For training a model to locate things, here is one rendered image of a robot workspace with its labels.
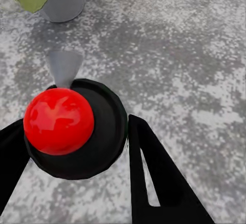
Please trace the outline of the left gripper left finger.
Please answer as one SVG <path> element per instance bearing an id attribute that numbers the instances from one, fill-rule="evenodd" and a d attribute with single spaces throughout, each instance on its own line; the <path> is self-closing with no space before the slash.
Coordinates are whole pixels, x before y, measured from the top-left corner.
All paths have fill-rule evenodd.
<path id="1" fill-rule="evenodd" d="M 30 158 L 23 119 L 0 130 L 0 216 Z"/>

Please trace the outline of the insectifuge atomizer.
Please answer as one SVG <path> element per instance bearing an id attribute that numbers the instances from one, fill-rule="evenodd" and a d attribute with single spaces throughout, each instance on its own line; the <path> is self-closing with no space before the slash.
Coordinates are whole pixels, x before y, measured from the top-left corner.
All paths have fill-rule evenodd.
<path id="1" fill-rule="evenodd" d="M 75 79 L 81 54 L 57 49 L 45 56 L 55 83 L 27 107 L 24 140 L 36 165 L 53 177 L 88 179 L 108 169 L 128 140 L 128 117 L 105 84 Z"/>

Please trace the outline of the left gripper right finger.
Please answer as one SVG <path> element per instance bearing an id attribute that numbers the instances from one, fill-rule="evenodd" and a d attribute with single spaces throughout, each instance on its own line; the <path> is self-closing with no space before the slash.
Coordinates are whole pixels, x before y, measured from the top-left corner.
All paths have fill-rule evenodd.
<path id="1" fill-rule="evenodd" d="M 215 224 L 149 124 L 128 117 L 132 224 Z M 141 152 L 160 207 L 149 204 Z"/>

